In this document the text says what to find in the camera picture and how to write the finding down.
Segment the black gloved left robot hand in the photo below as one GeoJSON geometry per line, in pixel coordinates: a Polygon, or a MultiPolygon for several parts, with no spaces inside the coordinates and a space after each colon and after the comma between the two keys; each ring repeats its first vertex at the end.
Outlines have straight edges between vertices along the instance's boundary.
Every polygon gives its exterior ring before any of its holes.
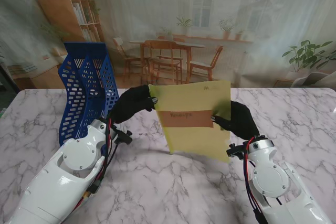
{"type": "Polygon", "coordinates": [[[150,95],[148,85],[129,88],[116,101],[108,114],[108,118],[111,119],[112,123],[120,124],[142,110],[151,112],[157,102],[158,99],[150,95]]]}

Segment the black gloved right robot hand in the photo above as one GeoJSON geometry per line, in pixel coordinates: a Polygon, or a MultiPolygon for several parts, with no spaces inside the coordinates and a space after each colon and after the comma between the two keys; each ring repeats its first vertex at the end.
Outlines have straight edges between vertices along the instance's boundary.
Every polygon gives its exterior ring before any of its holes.
{"type": "Polygon", "coordinates": [[[230,106],[230,120],[224,119],[218,115],[213,115],[212,121],[224,130],[234,133],[237,137],[243,140],[250,140],[253,137],[258,137],[260,134],[250,109],[244,104],[236,101],[231,101],[230,106]]]}

